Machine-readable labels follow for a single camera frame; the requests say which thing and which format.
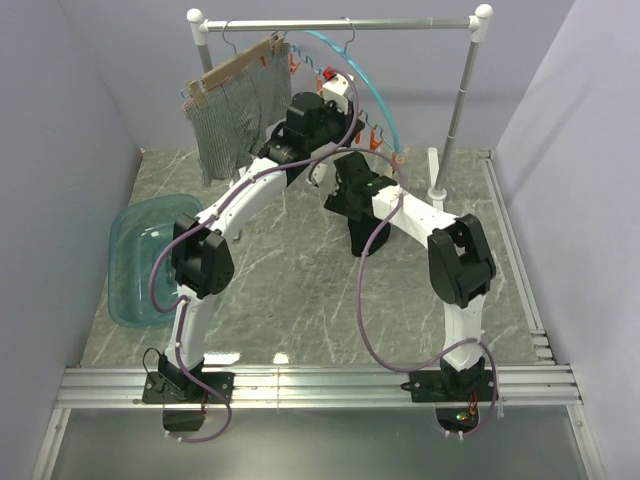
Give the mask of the teal clip hanger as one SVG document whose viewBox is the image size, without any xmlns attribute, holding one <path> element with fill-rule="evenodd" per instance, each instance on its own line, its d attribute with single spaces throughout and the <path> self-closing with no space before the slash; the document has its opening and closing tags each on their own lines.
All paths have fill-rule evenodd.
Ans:
<svg viewBox="0 0 640 480">
<path fill-rule="evenodd" d="M 382 122 L 379 122 L 376 119 L 371 120 L 370 112 L 363 106 L 363 103 L 360 103 L 361 119 L 369 129 L 368 140 L 370 130 L 372 128 L 375 128 L 377 130 L 377 134 L 384 140 L 384 143 L 376 151 L 386 153 L 391 158 L 393 153 L 402 156 L 403 146 L 400 139 L 398 125 L 387 102 L 384 100 L 381 92 L 376 87 L 370 75 L 348 52 L 348 44 L 355 39 L 355 28 L 352 27 L 351 38 L 342 44 L 337 43 L 327 34 L 321 33 L 317 30 L 303 30 L 302 34 L 320 42 L 333 54 L 334 59 L 339 58 L 347 67 L 348 72 L 355 76 L 358 87 L 362 87 L 364 92 L 368 94 L 376 104 L 376 109 L 382 116 Z M 298 71 L 307 71 L 309 73 L 310 80 L 306 81 L 304 84 L 300 83 L 300 85 L 309 87 L 314 93 L 316 93 L 316 76 L 322 75 L 323 71 L 329 68 L 329 64 L 327 62 L 318 62 L 308 48 L 301 46 L 296 42 L 292 43 L 290 54 L 294 55 L 296 61 L 300 61 L 300 66 L 292 77 L 297 76 Z"/>
</svg>

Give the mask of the black underwear beige waistband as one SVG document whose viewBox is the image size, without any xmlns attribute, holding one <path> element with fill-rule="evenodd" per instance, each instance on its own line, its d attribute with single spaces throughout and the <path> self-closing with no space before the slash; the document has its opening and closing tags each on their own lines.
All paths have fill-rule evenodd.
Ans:
<svg viewBox="0 0 640 480">
<path fill-rule="evenodd" d="M 347 219 L 347 225 L 350 235 L 351 253 L 360 257 L 364 251 L 364 247 L 369 240 L 369 237 L 374 232 L 375 228 L 381 224 L 381 220 L 364 216 L 360 221 Z M 391 233 L 391 226 L 385 225 L 375 239 L 368 250 L 367 255 L 375 254 L 389 239 Z"/>
</svg>

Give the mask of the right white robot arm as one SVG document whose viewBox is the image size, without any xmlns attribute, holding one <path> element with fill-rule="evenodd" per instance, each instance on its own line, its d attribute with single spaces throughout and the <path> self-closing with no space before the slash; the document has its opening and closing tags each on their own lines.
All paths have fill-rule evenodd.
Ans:
<svg viewBox="0 0 640 480">
<path fill-rule="evenodd" d="M 336 190 L 327 210 L 347 220 L 351 252 L 366 260 L 398 228 L 427 251 L 429 281 L 444 304 L 444 355 L 433 392 L 462 401 L 485 387 L 487 353 L 482 314 L 496 275 L 480 220 L 457 217 L 409 194 L 396 180 L 374 172 L 361 148 L 343 149 L 334 162 Z"/>
</svg>

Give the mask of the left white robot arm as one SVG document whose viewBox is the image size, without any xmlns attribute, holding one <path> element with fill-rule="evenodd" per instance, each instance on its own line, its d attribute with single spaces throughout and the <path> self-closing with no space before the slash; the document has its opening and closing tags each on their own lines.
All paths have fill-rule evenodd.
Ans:
<svg viewBox="0 0 640 480">
<path fill-rule="evenodd" d="M 248 170 L 214 204 L 174 225 L 171 261 L 178 286 L 172 339 L 158 363 L 166 390 L 189 402 L 205 391 L 206 323 L 235 266 L 229 244 L 245 224 L 283 192 L 308 165 L 363 129 L 356 92 L 326 100 L 313 92 L 293 96 L 285 119 L 272 131 Z"/>
</svg>

